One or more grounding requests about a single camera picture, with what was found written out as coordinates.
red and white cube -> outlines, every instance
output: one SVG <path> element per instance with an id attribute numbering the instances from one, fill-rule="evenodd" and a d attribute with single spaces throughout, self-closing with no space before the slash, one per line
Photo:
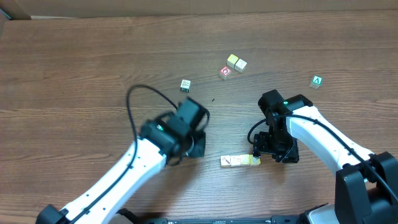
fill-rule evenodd
<path id="1" fill-rule="evenodd" d="M 231 74 L 231 69 L 229 69 L 227 66 L 224 66 L 221 70 L 220 70 L 220 77 L 223 78 L 223 80 L 226 80 L 228 78 L 228 76 Z"/>

wood grain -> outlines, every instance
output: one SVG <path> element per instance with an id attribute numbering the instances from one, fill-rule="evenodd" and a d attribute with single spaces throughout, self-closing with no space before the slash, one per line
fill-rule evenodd
<path id="1" fill-rule="evenodd" d="M 264 117 L 257 101 L 275 88 L 307 96 L 358 144 L 398 156 L 397 24 L 397 11 L 7 21 L 0 223 L 32 223 L 46 204 L 63 207 L 121 157 L 132 141 L 124 95 L 137 83 L 174 102 L 194 98 L 211 121 L 206 156 L 148 181 L 126 204 L 134 213 L 266 217 L 333 203 L 333 175 L 301 143 L 294 165 L 264 156 L 259 167 L 221 169 L 219 158 L 251 151 L 247 132 Z M 231 53 L 248 67 L 224 81 Z M 313 75 L 324 78 L 318 90 Z M 192 81 L 189 94 L 181 79 Z M 147 90 L 132 105 L 138 126 L 172 109 Z"/>

pink cube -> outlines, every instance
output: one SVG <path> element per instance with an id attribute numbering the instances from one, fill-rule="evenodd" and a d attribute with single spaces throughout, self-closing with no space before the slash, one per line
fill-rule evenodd
<path id="1" fill-rule="evenodd" d="M 231 70 L 227 66 L 224 66 L 220 70 L 220 77 L 223 78 L 223 80 L 226 80 L 230 74 L 231 74 Z"/>

wooden tabletop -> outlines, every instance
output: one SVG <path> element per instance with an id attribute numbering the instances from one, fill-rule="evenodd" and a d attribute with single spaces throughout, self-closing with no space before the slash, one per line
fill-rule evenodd
<path id="1" fill-rule="evenodd" d="M 33 223 L 89 189 L 132 141 L 124 97 L 143 83 L 211 113 L 206 155 L 167 167 L 125 204 L 168 218 L 269 217 L 333 203 L 335 179 L 301 142 L 298 164 L 247 154 L 257 101 L 303 94 L 358 144 L 398 157 L 398 11 L 8 21 L 0 40 L 0 222 Z M 230 54 L 247 61 L 224 81 Z M 315 90 L 311 78 L 324 78 Z M 191 80 L 191 92 L 179 90 Z M 171 110 L 135 91 L 138 126 Z M 256 130 L 266 130 L 261 126 Z"/>

cube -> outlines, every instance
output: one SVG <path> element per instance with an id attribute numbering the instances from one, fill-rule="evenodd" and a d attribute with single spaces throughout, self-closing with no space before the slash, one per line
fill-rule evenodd
<path id="1" fill-rule="evenodd" d="M 250 166 L 258 166 L 260 163 L 260 157 L 254 157 L 253 155 L 250 155 Z"/>
<path id="2" fill-rule="evenodd" d="M 241 156 L 231 156 L 231 167 L 241 166 Z"/>
<path id="3" fill-rule="evenodd" d="M 246 68 L 247 65 L 248 65 L 247 62 L 245 62 L 242 59 L 239 59 L 238 62 L 236 62 L 235 64 L 235 70 L 237 70 L 240 73 L 243 73 L 243 70 Z"/>
<path id="4" fill-rule="evenodd" d="M 231 166 L 231 156 L 221 156 L 221 167 L 230 167 Z"/>
<path id="5" fill-rule="evenodd" d="M 229 69 L 227 66 L 224 66 L 221 70 L 220 70 L 220 77 L 223 78 L 223 80 L 226 80 L 228 78 L 228 76 L 231 74 L 231 69 Z"/>
<path id="6" fill-rule="evenodd" d="M 180 91 L 189 93 L 189 87 L 191 86 L 191 81 L 190 80 L 182 80 L 181 86 L 180 86 Z"/>
<path id="7" fill-rule="evenodd" d="M 241 166 L 250 166 L 250 155 L 241 155 Z"/>
<path id="8" fill-rule="evenodd" d="M 228 59 L 227 59 L 227 61 L 226 61 L 226 64 L 227 64 L 229 67 L 234 68 L 236 62 L 238 61 L 238 59 L 239 59 L 239 58 L 238 58 L 237 56 L 231 54 L 231 55 L 228 57 Z"/>
<path id="9" fill-rule="evenodd" d="M 310 87 L 318 89 L 319 87 L 321 87 L 322 81 L 323 81 L 322 77 L 314 75 Z"/>

